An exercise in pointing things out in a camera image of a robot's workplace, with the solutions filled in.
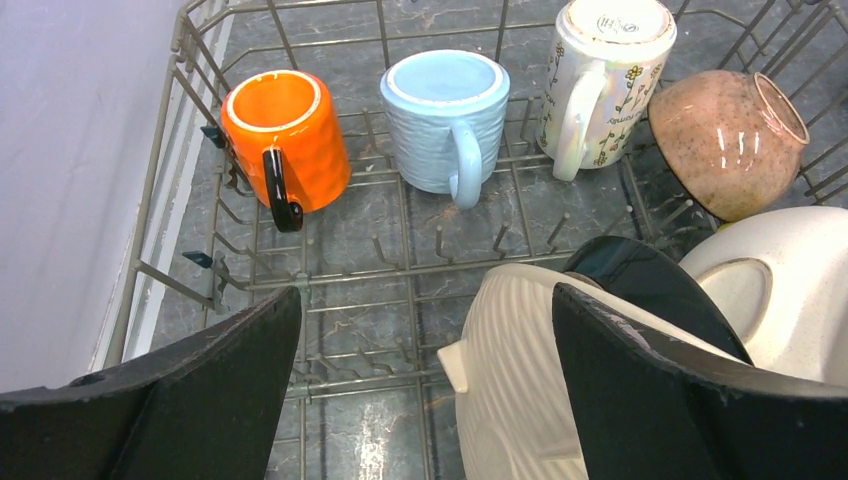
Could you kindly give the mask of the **white floral mug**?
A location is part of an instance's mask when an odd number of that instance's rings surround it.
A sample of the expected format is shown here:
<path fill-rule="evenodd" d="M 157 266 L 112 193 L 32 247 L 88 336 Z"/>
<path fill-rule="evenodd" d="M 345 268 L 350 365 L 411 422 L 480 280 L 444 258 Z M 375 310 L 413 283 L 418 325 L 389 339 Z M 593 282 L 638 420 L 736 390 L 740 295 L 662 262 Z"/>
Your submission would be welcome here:
<path fill-rule="evenodd" d="M 555 178 L 619 161 L 677 37 L 656 0 L 574 0 L 558 13 L 536 141 Z"/>

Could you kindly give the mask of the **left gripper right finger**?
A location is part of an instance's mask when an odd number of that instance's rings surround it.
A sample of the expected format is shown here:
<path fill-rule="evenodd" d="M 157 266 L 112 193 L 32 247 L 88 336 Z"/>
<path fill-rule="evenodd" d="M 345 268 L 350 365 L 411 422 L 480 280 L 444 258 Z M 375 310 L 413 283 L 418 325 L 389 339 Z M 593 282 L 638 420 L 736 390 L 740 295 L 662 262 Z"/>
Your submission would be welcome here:
<path fill-rule="evenodd" d="M 552 323 L 592 479 L 843 479 L 847 391 L 711 352 L 559 283 Z"/>

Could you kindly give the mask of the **orange mug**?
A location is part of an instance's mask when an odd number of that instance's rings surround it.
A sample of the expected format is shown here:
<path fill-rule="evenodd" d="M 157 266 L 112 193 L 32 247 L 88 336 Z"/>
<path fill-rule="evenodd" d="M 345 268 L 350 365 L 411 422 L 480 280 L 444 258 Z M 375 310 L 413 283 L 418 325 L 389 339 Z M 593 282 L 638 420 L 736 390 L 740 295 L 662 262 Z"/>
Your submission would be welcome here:
<path fill-rule="evenodd" d="M 282 233 L 346 190 L 352 168 L 333 97 L 316 76 L 282 69 L 235 86 L 221 122 L 238 164 Z"/>

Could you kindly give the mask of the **red-rimmed beige plate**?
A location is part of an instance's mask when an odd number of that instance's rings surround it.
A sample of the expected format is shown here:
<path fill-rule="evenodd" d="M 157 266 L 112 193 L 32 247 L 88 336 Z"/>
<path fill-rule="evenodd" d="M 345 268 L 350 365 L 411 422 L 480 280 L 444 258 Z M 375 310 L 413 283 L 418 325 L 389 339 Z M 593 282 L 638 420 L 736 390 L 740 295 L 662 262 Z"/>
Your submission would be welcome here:
<path fill-rule="evenodd" d="M 564 270 L 591 279 L 626 300 L 749 365 L 743 342 L 698 283 L 674 260 L 641 241 L 595 237 L 567 260 Z"/>

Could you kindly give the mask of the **cream divided plate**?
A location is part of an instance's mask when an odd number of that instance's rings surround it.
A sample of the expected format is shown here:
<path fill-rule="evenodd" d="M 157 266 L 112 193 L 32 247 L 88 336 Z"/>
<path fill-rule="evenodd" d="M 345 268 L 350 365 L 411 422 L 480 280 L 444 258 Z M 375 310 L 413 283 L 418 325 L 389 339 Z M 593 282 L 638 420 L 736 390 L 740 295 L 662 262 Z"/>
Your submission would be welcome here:
<path fill-rule="evenodd" d="M 755 366 L 846 386 L 846 209 L 791 207 L 727 224 L 679 265 Z"/>

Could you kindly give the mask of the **beige brown-rimmed bowl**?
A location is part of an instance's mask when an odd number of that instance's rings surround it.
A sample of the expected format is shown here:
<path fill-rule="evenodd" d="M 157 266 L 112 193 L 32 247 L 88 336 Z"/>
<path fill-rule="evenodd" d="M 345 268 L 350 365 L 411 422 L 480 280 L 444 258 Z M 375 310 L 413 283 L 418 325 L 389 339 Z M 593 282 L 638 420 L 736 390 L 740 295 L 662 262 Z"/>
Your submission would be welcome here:
<path fill-rule="evenodd" d="M 792 102 L 761 72 L 690 75 L 653 96 L 648 120 L 680 184 L 725 222 L 755 215 L 783 195 L 810 142 Z"/>

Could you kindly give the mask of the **light blue mug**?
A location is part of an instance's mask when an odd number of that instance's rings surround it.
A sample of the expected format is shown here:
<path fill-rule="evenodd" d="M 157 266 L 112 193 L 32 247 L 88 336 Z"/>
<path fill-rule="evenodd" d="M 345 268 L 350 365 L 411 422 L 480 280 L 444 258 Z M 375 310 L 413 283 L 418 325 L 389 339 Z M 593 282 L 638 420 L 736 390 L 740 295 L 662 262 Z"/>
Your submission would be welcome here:
<path fill-rule="evenodd" d="M 382 76 L 379 90 L 397 169 L 411 186 L 474 207 L 498 159 L 511 81 L 478 53 L 429 50 Z"/>

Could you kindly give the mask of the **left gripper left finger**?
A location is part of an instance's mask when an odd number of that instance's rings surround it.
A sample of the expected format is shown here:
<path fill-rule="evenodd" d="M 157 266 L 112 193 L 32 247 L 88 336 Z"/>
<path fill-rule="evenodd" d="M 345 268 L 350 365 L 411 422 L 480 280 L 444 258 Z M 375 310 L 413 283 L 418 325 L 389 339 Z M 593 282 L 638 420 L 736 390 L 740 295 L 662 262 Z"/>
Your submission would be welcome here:
<path fill-rule="evenodd" d="M 302 322 L 287 287 L 163 348 L 1 397 L 5 479 L 261 479 Z"/>

